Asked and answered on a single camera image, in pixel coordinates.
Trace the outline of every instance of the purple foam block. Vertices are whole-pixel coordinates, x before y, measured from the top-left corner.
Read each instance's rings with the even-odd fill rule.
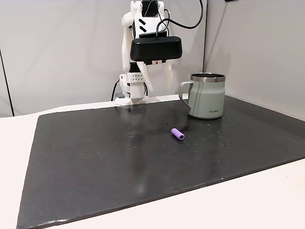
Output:
[[[179,130],[177,130],[176,128],[172,129],[172,134],[178,138],[179,140],[183,140],[184,139],[184,134],[182,134]]]

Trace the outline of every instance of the black rubber mat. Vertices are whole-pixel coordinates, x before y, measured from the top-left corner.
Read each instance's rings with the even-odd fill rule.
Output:
[[[217,120],[188,116],[181,101],[42,115],[17,228],[110,213],[304,156],[305,122],[231,97]]]

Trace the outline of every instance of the white table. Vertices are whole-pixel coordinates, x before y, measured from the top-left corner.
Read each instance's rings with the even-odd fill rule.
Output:
[[[177,95],[151,102],[178,100]],[[17,225],[23,183],[39,115],[116,106],[64,106],[0,119],[0,228]],[[220,184],[77,221],[56,229],[96,228],[305,228],[305,160]]]

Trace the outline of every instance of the stainless steel mug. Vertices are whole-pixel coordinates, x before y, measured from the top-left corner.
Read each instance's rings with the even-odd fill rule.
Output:
[[[190,116],[214,119],[223,115],[225,76],[213,73],[191,75],[191,81],[179,86],[179,98],[191,109]],[[183,100],[183,86],[190,84],[189,103]]]

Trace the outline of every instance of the gray wall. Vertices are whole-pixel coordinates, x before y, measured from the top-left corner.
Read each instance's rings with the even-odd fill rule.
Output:
[[[305,119],[305,1],[209,0],[204,68],[226,93]]]
[[[9,94],[4,78],[3,67],[0,59],[0,118],[12,116]]]
[[[198,0],[164,3],[180,23],[199,19]],[[130,0],[0,0],[0,45],[16,115],[109,101],[123,73],[121,20],[129,11]],[[162,67],[151,68],[149,96],[177,93],[202,70],[205,20],[191,31],[170,30],[183,40],[183,57],[173,61],[170,91]]]

